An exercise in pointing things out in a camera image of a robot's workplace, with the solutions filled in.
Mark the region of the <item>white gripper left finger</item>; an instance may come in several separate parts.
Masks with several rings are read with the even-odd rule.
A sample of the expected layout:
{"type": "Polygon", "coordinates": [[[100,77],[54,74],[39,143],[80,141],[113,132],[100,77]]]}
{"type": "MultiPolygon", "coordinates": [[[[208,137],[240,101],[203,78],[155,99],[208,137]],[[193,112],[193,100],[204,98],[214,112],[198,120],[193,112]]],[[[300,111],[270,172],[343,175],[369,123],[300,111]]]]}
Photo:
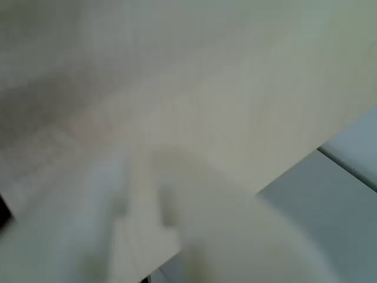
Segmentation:
{"type": "Polygon", "coordinates": [[[54,164],[1,233],[2,282],[139,282],[180,250],[163,223],[154,153],[115,151],[54,164]]]}

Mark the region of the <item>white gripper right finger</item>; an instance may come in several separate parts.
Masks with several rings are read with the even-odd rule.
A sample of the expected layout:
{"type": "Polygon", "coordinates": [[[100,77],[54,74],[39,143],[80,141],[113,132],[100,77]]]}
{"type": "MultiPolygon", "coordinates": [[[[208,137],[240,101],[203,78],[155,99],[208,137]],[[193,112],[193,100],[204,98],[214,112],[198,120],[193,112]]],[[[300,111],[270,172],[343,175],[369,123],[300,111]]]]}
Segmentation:
{"type": "Polygon", "coordinates": [[[222,178],[163,181],[188,282],[323,282],[321,256],[299,231],[222,178]]]}

